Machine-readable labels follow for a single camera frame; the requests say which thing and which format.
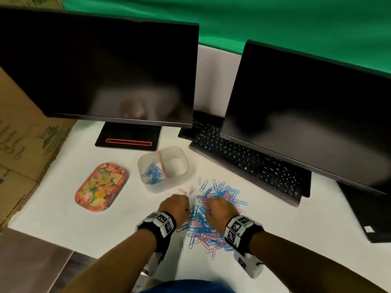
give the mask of black keyboard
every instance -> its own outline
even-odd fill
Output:
[[[310,196],[311,171],[220,138],[220,131],[204,127],[189,148],[295,207]]]

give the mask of hand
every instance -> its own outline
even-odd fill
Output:
[[[189,198],[186,195],[173,194],[166,198],[159,206],[158,212],[168,212],[173,215],[176,226],[181,227],[190,215]]]
[[[222,197],[208,198],[206,210],[210,212],[205,214],[210,227],[221,234],[224,234],[228,221],[240,215],[235,206]]]

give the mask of white table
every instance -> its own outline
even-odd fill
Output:
[[[95,147],[103,122],[78,121],[64,143],[57,159],[47,171],[41,185],[15,215],[9,227],[98,258],[133,233],[135,225],[172,193],[175,188],[151,194],[142,184],[137,161],[145,151]],[[172,145],[183,148],[190,163],[190,178],[181,185],[197,190],[190,196],[196,203],[202,182],[225,181],[239,188],[238,199],[248,202],[242,207],[249,217],[265,229],[310,250],[339,262],[387,291],[391,291],[391,244],[371,244],[363,234],[348,202],[336,182],[313,174],[311,197],[301,200],[298,208],[227,171],[188,149],[190,141],[178,138],[179,128],[164,127],[159,148]],[[114,162],[125,167],[130,177],[110,208],[90,212],[78,206],[74,195],[95,167]],[[185,239],[180,251],[179,239]],[[250,279],[235,262],[231,252],[217,251],[214,261],[201,244],[188,248],[186,232],[174,233],[167,256],[156,277],[161,280],[204,279],[223,281],[236,292],[284,292],[286,287],[267,268]]]

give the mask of left hand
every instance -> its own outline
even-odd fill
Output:
[[[158,212],[168,212],[173,215],[176,226],[181,227],[190,215],[189,198],[186,195],[173,194],[166,198],[159,206]]]

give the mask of red light strip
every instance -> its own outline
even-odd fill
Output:
[[[152,142],[134,141],[134,140],[120,140],[120,139],[106,139],[106,143],[137,145],[137,146],[152,146]]]

